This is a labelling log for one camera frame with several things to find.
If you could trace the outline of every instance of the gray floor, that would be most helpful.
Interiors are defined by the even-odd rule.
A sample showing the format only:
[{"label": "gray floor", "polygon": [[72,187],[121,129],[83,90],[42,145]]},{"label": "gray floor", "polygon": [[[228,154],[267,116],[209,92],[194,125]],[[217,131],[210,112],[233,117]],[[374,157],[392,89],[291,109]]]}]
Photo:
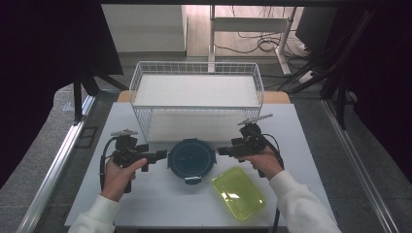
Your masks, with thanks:
[{"label": "gray floor", "polygon": [[[205,61],[204,57],[184,57],[174,54],[133,54],[120,56],[123,76],[115,77],[129,85],[138,60],[186,60]],[[263,75],[281,75],[279,65],[273,59],[262,58],[220,58],[221,61],[254,61]],[[70,211],[77,190],[83,179],[93,149],[98,141],[102,125],[119,91],[111,85],[96,79],[100,94],[92,110],[87,130],[68,160],[65,171],[54,189],[51,200],[45,208],[35,232],[66,232],[64,220]],[[266,86],[284,82],[285,78],[263,78]],[[326,189],[330,205],[343,232],[385,232],[374,209],[364,194],[360,180],[343,149],[335,130],[319,98],[322,83],[311,86],[291,96],[308,145],[313,153],[317,168]],[[73,103],[71,86],[55,94],[54,108],[38,138],[9,181],[0,190],[0,232],[16,232],[33,200],[42,180],[48,172],[54,156],[72,125],[74,112],[68,103]],[[347,133],[350,135],[370,177],[388,205],[399,232],[412,232],[412,186],[404,178],[391,157],[360,122],[353,112],[353,106],[346,107]],[[88,137],[95,130],[95,136]],[[140,230],[139,232],[156,232]]]}]

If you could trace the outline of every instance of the white wire basket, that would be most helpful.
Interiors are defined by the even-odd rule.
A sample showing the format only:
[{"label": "white wire basket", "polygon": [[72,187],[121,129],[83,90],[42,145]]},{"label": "white wire basket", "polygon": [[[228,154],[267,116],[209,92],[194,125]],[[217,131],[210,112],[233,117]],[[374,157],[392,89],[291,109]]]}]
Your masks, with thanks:
[{"label": "white wire basket", "polygon": [[263,85],[255,63],[141,61],[129,95],[147,142],[219,143],[240,137],[238,123],[258,117]]}]

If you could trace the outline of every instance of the hand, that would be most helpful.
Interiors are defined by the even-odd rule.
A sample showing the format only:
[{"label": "hand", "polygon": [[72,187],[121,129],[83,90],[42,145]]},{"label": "hand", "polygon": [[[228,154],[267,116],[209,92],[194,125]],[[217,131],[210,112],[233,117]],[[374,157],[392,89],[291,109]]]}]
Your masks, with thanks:
[{"label": "hand", "polygon": [[129,181],[136,179],[136,170],[143,167],[148,160],[142,158],[126,168],[113,162],[113,157],[106,163],[106,175],[101,195],[119,202]]},{"label": "hand", "polygon": [[268,146],[257,155],[238,156],[236,158],[239,160],[250,161],[254,166],[254,169],[262,171],[268,180],[271,180],[274,176],[283,171],[275,153]]}]

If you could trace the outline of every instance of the handle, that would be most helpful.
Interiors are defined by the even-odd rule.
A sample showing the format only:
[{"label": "handle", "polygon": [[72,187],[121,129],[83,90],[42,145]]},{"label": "handle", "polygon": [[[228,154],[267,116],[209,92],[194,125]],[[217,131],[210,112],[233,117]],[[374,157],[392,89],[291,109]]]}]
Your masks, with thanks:
[{"label": "handle", "polygon": [[261,178],[265,178],[265,177],[266,177],[262,171],[260,171],[260,170],[257,170],[257,171],[258,171],[258,175],[259,175]]},{"label": "handle", "polygon": [[145,165],[143,165],[143,167],[141,168],[142,172],[148,172],[149,171],[149,162],[146,163]]},{"label": "handle", "polygon": [[127,186],[124,188],[124,193],[130,193],[131,192],[131,181],[127,183]]}]

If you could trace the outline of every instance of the cable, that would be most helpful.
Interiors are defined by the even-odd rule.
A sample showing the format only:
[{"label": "cable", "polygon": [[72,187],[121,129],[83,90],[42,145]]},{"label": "cable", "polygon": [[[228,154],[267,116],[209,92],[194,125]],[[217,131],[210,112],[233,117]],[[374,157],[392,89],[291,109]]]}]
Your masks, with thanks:
[{"label": "cable", "polygon": [[285,86],[288,83],[292,83],[294,81],[294,79],[296,79],[299,75],[303,74],[304,72],[308,72],[309,70],[311,70],[313,68],[313,64],[311,62],[308,62],[306,65],[304,65],[300,70],[298,70],[296,73],[294,73],[294,75],[292,76],[291,79],[287,80],[286,82],[284,82],[281,86],[278,87],[278,91],[282,89],[283,86]]},{"label": "cable", "polygon": [[285,57],[299,57],[299,58],[302,58],[302,59],[305,59],[305,60],[309,59],[308,56],[301,56],[301,55],[294,54],[291,47],[289,46],[288,42],[286,42],[286,46],[288,47],[289,51],[285,50],[285,53],[289,53],[290,55],[285,55]]},{"label": "cable", "polygon": [[[236,14],[235,14],[235,11],[234,11],[234,6],[230,6],[230,11],[232,12],[233,16],[236,17]],[[264,16],[265,12],[266,12],[266,7],[263,7],[262,11],[258,14],[258,16],[260,16],[262,13],[263,13],[263,16]],[[271,12],[272,12],[272,7],[269,8],[269,13],[267,15],[268,17],[270,17]],[[257,49],[260,49],[260,50],[266,51],[266,52],[274,51],[275,49],[277,49],[278,46],[279,46],[280,38],[274,38],[274,37],[270,37],[270,36],[277,35],[279,33],[268,33],[268,34],[263,34],[263,33],[264,32],[260,32],[259,36],[242,36],[240,34],[240,32],[237,32],[237,35],[240,38],[246,38],[246,39],[257,39],[258,38],[257,47],[254,48],[253,50],[247,50],[247,51],[234,50],[234,49],[228,48],[228,47],[217,46],[216,44],[215,44],[215,47],[217,47],[219,49],[223,49],[223,50],[231,50],[231,51],[234,51],[234,52],[239,52],[239,53],[244,53],[244,54],[245,53],[251,53],[251,52],[253,52]],[[270,49],[263,48],[262,45],[264,45],[264,44],[271,45],[271,48]]]},{"label": "cable", "polygon": [[260,75],[263,78],[290,78],[291,76],[272,76],[272,75]]},{"label": "cable", "polygon": [[[276,158],[279,160],[279,164],[281,165],[282,169],[285,169],[285,164],[283,161],[283,158],[280,154],[280,150],[279,150],[279,145],[278,142],[276,141],[275,137],[273,137],[272,135],[269,134],[265,134],[268,135],[270,137],[273,138],[273,140],[275,140],[275,143],[278,147],[278,149],[275,149],[275,147],[266,139],[263,137],[264,141],[266,142],[266,144],[273,150],[273,152],[276,155]],[[279,226],[279,218],[280,218],[281,212],[279,211],[279,208],[276,207],[276,213],[275,213],[275,220],[273,222],[273,228],[272,228],[272,233],[276,233],[278,231],[278,226]]]},{"label": "cable", "polygon": [[275,143],[276,143],[277,151],[279,152],[279,154],[281,154],[281,150],[280,150],[280,148],[279,148],[278,141],[275,139],[275,137],[273,137],[273,136],[270,135],[270,134],[262,134],[262,135],[263,135],[263,136],[269,136],[269,137],[271,137],[271,138],[273,139],[273,141],[275,141]]},{"label": "cable", "polygon": [[275,84],[272,84],[272,85],[269,85],[269,86],[264,86],[263,88],[264,88],[264,89],[268,89],[268,88],[270,88],[270,87],[273,87],[273,86],[276,86],[276,85],[280,85],[280,84],[283,84],[283,83],[275,83]]},{"label": "cable", "polygon": [[288,59],[288,64],[289,64],[291,67],[293,67],[294,69],[300,70],[300,69],[302,69],[302,68],[304,67],[304,65],[298,67],[298,66],[292,64],[292,61],[293,61],[293,60],[307,60],[307,59],[304,58],[304,57],[299,57],[299,56],[293,56],[293,57],[290,57],[290,58]]},{"label": "cable", "polygon": [[103,186],[104,186],[104,176],[105,176],[105,174],[106,174],[106,159],[108,158],[108,157],[110,157],[110,156],[108,156],[108,157],[106,157],[106,152],[107,152],[107,148],[110,146],[110,144],[114,141],[114,140],[116,140],[118,137],[113,137],[113,138],[111,138],[110,140],[109,140],[109,142],[107,142],[106,143],[106,146],[104,147],[104,149],[103,149],[103,154],[101,155],[101,157],[100,157],[100,173],[99,173],[99,176],[100,176],[100,188],[103,190]]}]

